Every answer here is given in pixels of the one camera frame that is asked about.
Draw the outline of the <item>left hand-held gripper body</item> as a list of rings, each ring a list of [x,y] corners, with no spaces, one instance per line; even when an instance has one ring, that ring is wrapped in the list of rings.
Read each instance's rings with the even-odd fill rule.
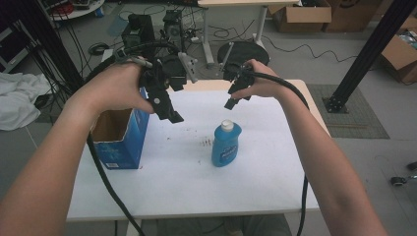
[[[149,102],[155,109],[169,106],[168,89],[178,91],[188,81],[196,83],[198,60],[185,52],[156,57],[140,78],[140,87],[148,93]]]

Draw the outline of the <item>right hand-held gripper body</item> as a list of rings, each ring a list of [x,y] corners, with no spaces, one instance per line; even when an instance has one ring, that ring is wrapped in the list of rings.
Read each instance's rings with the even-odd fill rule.
[[[227,52],[224,61],[222,63],[219,63],[219,71],[222,73],[222,77],[226,81],[231,83],[231,87],[228,90],[228,93],[232,94],[237,90],[246,89],[254,82],[254,80],[245,74],[245,71],[250,70],[250,67],[245,65],[246,62],[240,66],[237,66],[235,64],[226,64],[228,56],[229,52]]]

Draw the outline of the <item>person's right hand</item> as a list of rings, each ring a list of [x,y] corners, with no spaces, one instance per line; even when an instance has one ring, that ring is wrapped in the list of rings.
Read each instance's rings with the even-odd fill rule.
[[[256,73],[266,74],[269,76],[275,76],[276,73],[270,67],[264,65],[260,61],[251,59],[246,62],[246,65],[252,67],[253,71]],[[274,97],[280,102],[283,102],[285,99],[290,97],[296,97],[296,94],[291,91],[289,88],[286,88],[276,82],[263,79],[255,78],[254,83],[244,89],[237,90],[231,94],[232,98],[243,98],[250,95],[257,95],[261,97]]]

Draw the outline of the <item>person's left hand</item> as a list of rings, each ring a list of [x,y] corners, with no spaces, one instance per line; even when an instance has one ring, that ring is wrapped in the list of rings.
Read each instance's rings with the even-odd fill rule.
[[[141,72],[142,67],[134,63],[112,65],[80,88],[66,102],[65,109],[90,116],[128,108],[153,113],[152,106],[139,92]]]

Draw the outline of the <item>black round stool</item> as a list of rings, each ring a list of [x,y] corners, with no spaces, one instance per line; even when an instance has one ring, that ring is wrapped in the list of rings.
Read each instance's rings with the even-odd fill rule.
[[[264,65],[269,63],[269,55],[267,51],[254,42],[249,41],[234,41],[233,45],[225,43],[219,47],[217,51],[217,62],[222,63],[227,57],[226,64],[235,64],[237,66],[242,65],[250,59],[255,59],[262,62]]]

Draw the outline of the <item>blue dish soap bottle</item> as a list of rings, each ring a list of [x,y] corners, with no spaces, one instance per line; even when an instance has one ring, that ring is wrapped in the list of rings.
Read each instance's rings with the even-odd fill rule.
[[[237,156],[241,127],[231,120],[223,120],[214,131],[211,161],[216,167],[231,163]]]

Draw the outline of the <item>black computer tower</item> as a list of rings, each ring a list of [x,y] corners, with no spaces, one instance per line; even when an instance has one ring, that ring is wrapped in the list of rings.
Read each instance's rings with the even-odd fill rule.
[[[150,15],[130,14],[128,24],[122,32],[125,48],[142,45],[155,40]]]
[[[182,12],[167,10],[163,18],[166,38],[175,44],[180,51],[184,50]]]

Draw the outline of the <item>blue cardboard box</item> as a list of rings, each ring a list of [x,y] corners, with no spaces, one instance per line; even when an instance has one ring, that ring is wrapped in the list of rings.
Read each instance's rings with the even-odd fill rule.
[[[134,108],[100,114],[91,135],[107,169],[139,168],[148,123],[149,114]]]

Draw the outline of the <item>white desk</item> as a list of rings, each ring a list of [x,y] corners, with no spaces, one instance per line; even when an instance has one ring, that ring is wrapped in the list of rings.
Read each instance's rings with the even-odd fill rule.
[[[254,20],[257,24],[256,31],[250,35],[250,39],[259,46],[264,46],[262,34],[268,6],[289,6],[297,2],[298,0],[198,0],[198,5],[203,8],[202,46],[207,66],[214,65],[209,44],[209,24],[219,23],[232,26],[240,20]]]

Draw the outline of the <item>brown cardboard box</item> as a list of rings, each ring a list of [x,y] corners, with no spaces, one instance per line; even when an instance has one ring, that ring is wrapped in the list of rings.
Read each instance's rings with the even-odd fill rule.
[[[279,32],[319,32],[331,22],[331,5],[326,0],[299,0],[292,5],[269,5]]]
[[[383,0],[326,0],[331,7],[331,22],[324,32],[363,31],[373,19]]]

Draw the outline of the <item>round white table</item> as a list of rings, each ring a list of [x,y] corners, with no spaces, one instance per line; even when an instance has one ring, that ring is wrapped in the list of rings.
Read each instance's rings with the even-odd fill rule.
[[[40,0],[41,6],[53,21],[65,21],[95,13],[104,15],[105,0]]]

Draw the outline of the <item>grey floor mat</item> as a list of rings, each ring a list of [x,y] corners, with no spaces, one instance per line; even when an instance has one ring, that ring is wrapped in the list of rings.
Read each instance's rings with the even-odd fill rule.
[[[309,92],[330,135],[346,139],[388,139],[389,135],[358,88],[340,111],[330,113],[325,103],[337,85],[308,85]]]

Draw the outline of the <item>white cloth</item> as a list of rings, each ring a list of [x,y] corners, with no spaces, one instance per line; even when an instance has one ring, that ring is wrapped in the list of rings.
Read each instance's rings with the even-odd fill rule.
[[[13,131],[33,122],[40,111],[35,101],[51,92],[43,74],[0,73],[0,131]]]

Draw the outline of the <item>open cardboard box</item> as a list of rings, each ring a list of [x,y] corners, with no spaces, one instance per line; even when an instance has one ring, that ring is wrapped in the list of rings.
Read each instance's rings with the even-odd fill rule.
[[[387,71],[399,82],[417,83],[417,17],[409,17],[382,52]]]

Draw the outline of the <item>black aluminium frame post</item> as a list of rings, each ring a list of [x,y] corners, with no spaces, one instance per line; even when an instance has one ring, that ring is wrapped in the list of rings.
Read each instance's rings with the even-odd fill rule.
[[[328,113],[340,113],[350,95],[417,7],[417,0],[393,0],[334,93],[324,101]]]
[[[0,19],[11,27],[16,20],[20,20],[30,35],[40,42],[63,77],[63,91],[73,94],[84,84],[84,79],[38,0],[0,0]]]

